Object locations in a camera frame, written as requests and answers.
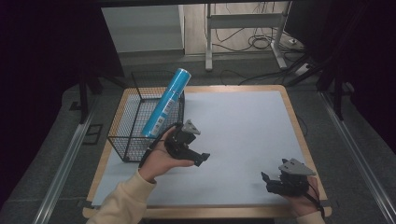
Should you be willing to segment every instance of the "metal frame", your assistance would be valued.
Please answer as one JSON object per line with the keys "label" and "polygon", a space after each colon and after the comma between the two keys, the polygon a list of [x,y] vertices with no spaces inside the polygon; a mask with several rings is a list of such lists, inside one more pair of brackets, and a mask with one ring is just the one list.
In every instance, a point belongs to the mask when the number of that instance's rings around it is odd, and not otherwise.
{"label": "metal frame", "polygon": [[280,69],[286,69],[287,65],[279,50],[279,41],[282,31],[285,28],[291,2],[289,1],[283,8],[282,13],[268,14],[236,14],[236,15],[212,15],[210,4],[206,8],[206,53],[205,69],[213,69],[213,49],[212,49],[212,29],[231,29],[231,28],[269,28],[277,27],[275,40],[271,43],[271,48],[275,54],[276,61]]}
{"label": "metal frame", "polygon": [[61,195],[62,189],[64,188],[64,183],[69,176],[74,160],[78,154],[82,140],[84,139],[85,133],[91,124],[98,98],[99,96],[93,96],[92,107],[86,121],[78,125],[76,132],[73,135],[73,139],[71,140],[70,145],[64,154],[61,165],[59,166],[55,177],[52,179],[49,190],[47,191],[47,194],[35,215],[35,219],[33,221],[34,224],[49,222],[52,211],[55,208],[59,196]]}
{"label": "metal frame", "polygon": [[355,142],[352,134],[343,121],[341,121],[335,112],[332,110],[332,99],[326,92],[319,93],[323,104],[325,105],[327,112],[335,125],[336,130],[340,133],[346,148],[348,149],[356,167],[361,172],[361,176],[366,182],[367,187],[372,192],[379,209],[381,210],[384,218],[389,224],[396,223],[396,209],[393,205],[391,198],[388,196],[384,187],[381,185],[379,180],[376,178],[373,170],[370,168],[369,163],[361,153],[361,149]]}

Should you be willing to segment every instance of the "wrist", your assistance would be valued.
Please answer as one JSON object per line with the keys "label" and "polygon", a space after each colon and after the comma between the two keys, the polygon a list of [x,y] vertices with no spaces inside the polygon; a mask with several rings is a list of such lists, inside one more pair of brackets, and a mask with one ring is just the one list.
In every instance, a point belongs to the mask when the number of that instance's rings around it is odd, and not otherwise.
{"label": "wrist", "polygon": [[140,168],[137,172],[139,172],[140,176],[147,182],[154,184],[155,183],[155,175],[153,175],[148,169],[144,167]]}
{"label": "wrist", "polygon": [[295,204],[292,205],[291,207],[294,215],[297,217],[303,217],[318,211],[318,209],[314,205]]}

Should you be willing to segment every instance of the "metal rail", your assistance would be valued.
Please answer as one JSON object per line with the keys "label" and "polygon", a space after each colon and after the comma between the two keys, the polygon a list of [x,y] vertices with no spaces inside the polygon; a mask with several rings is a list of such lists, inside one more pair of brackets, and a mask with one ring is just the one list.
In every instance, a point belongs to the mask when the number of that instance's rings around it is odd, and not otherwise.
{"label": "metal rail", "polygon": [[372,192],[375,201],[379,206],[379,209],[381,210],[382,214],[384,215],[385,219],[389,224],[395,224],[396,211],[392,203],[392,200],[389,198],[388,194],[385,192],[381,183],[376,178],[367,160],[364,159],[364,156],[361,153],[358,144],[353,139],[353,136],[349,132],[347,126],[343,121],[341,121],[337,117],[337,115],[332,110],[332,101],[329,95],[324,92],[321,92],[320,96],[323,100],[323,103],[326,106],[327,111],[330,114],[330,117],[335,125],[335,128],[340,133],[341,138],[346,144],[346,147],[349,150],[349,153],[351,154],[353,161],[355,162],[356,166],[361,172],[361,175],[364,181],[366,182],[367,187]]}
{"label": "metal rail", "polygon": [[99,96],[93,96],[90,113],[88,114],[85,123],[78,125],[76,132],[73,135],[72,140],[70,141],[70,145],[64,154],[61,165],[59,166],[55,177],[52,179],[49,190],[47,191],[47,194],[44,197],[44,200],[41,203],[37,214],[35,215],[35,219],[33,221],[34,224],[49,222],[52,211],[59,199],[62,189],[64,188],[64,183],[66,182],[69,172],[73,166],[74,160],[78,154],[78,150],[81,146],[82,140],[88,130],[88,127],[90,126],[98,98]]}

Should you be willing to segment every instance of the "white wall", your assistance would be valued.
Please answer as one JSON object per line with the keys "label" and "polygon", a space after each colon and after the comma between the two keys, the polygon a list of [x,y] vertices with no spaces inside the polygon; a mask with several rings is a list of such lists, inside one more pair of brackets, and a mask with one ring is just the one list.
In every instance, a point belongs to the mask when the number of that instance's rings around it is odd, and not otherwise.
{"label": "white wall", "polygon": [[117,52],[184,49],[182,6],[104,7]]}

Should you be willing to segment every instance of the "white board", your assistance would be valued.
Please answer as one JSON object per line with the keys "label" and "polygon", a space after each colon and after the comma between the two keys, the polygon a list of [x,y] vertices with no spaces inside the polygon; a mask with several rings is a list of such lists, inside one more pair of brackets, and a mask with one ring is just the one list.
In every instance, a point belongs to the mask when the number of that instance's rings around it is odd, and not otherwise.
{"label": "white board", "polygon": [[[286,203],[266,191],[261,176],[263,171],[276,179],[281,159],[304,162],[279,91],[186,93],[184,119],[201,131],[190,148],[210,157],[200,167],[157,177],[148,205]],[[100,205],[136,169],[112,150],[92,205]]]}

